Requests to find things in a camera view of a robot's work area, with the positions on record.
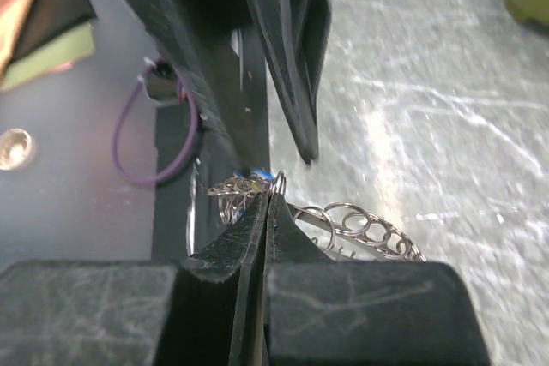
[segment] purple cable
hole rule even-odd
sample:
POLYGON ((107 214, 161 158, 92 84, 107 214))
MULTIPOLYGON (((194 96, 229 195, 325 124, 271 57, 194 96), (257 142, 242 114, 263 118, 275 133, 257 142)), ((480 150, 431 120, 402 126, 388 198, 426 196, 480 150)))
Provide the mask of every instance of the purple cable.
MULTIPOLYGON (((160 171, 159 173, 149 177, 133 177, 129 175, 120 164, 120 159, 118 158, 118 141, 120 140, 120 132, 122 131, 122 126, 124 125, 126 117, 128 117, 128 114, 130 113, 131 106, 135 103, 137 96, 139 96, 139 92, 141 92, 145 87, 145 78, 150 75, 150 73, 156 67, 156 64, 158 64, 159 62, 161 62, 161 59, 153 64, 149 64, 147 69, 142 73, 139 81, 137 82, 136 88, 130 95, 126 106, 124 107, 122 113, 120 114, 120 117, 118 118, 116 128, 114 129, 114 136, 112 137, 112 161, 114 162, 114 166, 117 172, 126 181, 138 186, 152 186, 156 183, 164 182, 165 180, 172 177, 178 171, 179 166, 181 166, 181 164, 183 164, 183 162, 189 156, 192 145, 196 138, 196 131, 198 130, 198 109, 196 108, 196 103, 192 97, 192 93, 190 93, 190 91, 185 91, 185 95, 187 97, 187 100, 189 101, 190 107, 189 134, 187 135, 181 151, 179 152, 178 156, 173 160, 173 162, 171 162, 171 164, 169 164, 163 171, 160 171)), ((183 92, 184 82, 181 74, 177 73, 177 75, 178 95, 180 95, 183 92)))

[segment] purple wire loop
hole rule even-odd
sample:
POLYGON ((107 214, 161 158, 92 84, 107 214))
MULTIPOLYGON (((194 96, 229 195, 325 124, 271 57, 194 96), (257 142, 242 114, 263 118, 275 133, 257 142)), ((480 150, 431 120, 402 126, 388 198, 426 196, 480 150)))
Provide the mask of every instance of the purple wire loop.
POLYGON ((126 103, 126 106, 123 108, 122 113, 118 118, 116 128, 114 129, 114 135, 112 137, 112 161, 114 162, 114 166, 118 174, 123 177, 124 180, 126 180, 127 182, 137 186, 153 186, 157 183, 165 182, 166 180, 173 177, 178 172, 181 164, 183 164, 183 162, 189 157, 193 144, 195 142, 196 132, 198 130, 198 108, 196 107, 196 102, 192 96, 192 93, 189 90, 184 90, 183 76, 181 76, 181 74, 176 71, 178 76, 178 95, 184 92, 190 107, 189 134, 187 134, 185 143, 183 144, 183 147, 181 148, 178 156, 163 171, 160 171, 157 174, 148 177, 131 176, 124 170, 124 168, 120 164, 120 158, 118 157, 118 141, 120 140, 122 126, 124 126, 126 117, 128 117, 128 114, 130 113, 131 106, 136 102, 139 93, 143 91, 143 89, 146 87, 145 79, 148 75, 151 74, 151 72, 154 70, 159 62, 162 62, 162 59, 158 59, 152 64, 149 63, 147 69, 139 77, 136 87, 131 93, 128 102, 126 103))

